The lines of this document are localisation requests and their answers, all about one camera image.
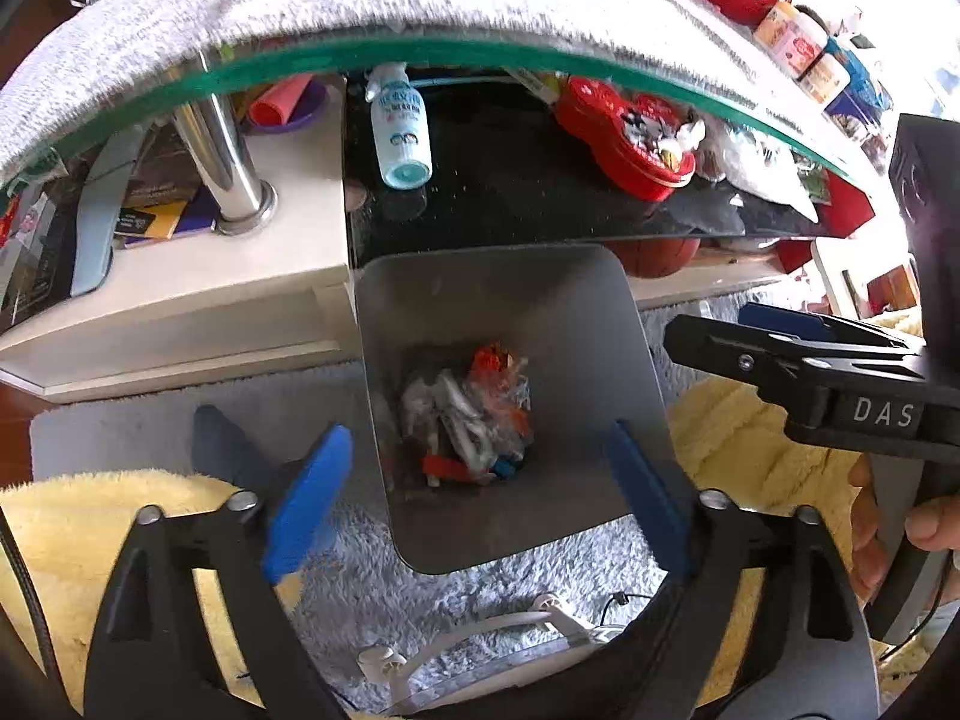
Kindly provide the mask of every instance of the white bottle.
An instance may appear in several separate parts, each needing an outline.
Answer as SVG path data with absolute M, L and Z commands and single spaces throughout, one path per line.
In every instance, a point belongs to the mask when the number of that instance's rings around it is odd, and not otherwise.
M 433 175 L 424 98 L 410 85 L 406 62 L 377 65 L 367 102 L 380 175 L 392 189 L 416 189 Z

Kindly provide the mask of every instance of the white wheel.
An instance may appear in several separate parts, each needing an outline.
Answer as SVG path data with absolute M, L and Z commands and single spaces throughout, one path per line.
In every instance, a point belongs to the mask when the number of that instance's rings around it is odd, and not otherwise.
M 534 599 L 533 605 L 530 607 L 531 611 L 562 611 L 564 614 L 572 613 L 570 610 L 570 604 L 566 603 L 563 598 L 560 598 L 559 595 L 553 592 L 542 593 L 541 595 L 536 596 Z
M 385 644 L 368 647 L 357 655 L 357 665 L 363 676 L 375 685 L 385 685 L 390 679 L 390 672 L 405 662 L 407 659 L 404 656 Z

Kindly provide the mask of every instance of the trash bin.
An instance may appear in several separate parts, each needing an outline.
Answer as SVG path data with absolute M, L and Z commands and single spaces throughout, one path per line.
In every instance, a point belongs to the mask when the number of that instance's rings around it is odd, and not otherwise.
M 630 421 L 648 456 L 673 459 L 640 317 L 606 248 L 383 257 L 355 297 L 392 536 L 414 570 L 448 573 L 627 514 L 603 457 L 613 420 Z M 403 387 L 424 364 L 466 370 L 493 341 L 529 360 L 534 443 L 509 480 L 429 488 L 398 433 Z

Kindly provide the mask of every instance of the green glass edge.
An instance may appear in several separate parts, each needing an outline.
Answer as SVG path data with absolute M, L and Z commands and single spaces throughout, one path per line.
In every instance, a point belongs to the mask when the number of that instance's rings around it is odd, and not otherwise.
M 124 127 L 167 113 L 176 105 L 189 103 L 205 95 L 238 91 L 288 74 L 362 69 L 382 62 L 400 60 L 412 65 L 557 70 L 596 79 L 609 79 L 640 92 L 664 95 L 690 103 L 707 113 L 760 129 L 788 143 L 795 151 L 808 156 L 814 162 L 825 165 L 854 185 L 858 183 L 846 170 L 824 159 L 768 122 L 757 119 L 749 110 L 735 103 L 712 98 L 701 90 L 660 79 L 645 71 L 618 65 L 611 60 L 564 52 L 555 47 L 436 36 L 326 38 L 316 43 L 299 43 L 266 50 L 258 55 L 240 56 L 205 73 L 181 76 L 104 111 L 91 122 L 64 136 L 53 148 L 62 159 L 69 159 Z M 47 148 L 43 148 L 41 153 L 46 151 Z

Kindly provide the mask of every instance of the white plastic bag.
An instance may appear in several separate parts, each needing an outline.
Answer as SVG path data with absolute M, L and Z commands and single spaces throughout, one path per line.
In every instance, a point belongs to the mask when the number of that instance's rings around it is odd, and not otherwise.
M 727 180 L 737 189 L 762 199 L 792 206 L 811 221 L 818 221 L 810 195 L 803 189 L 793 155 L 786 143 L 759 130 L 731 124 L 701 113 L 707 124 L 707 137 L 699 153 L 707 161 L 712 157 Z

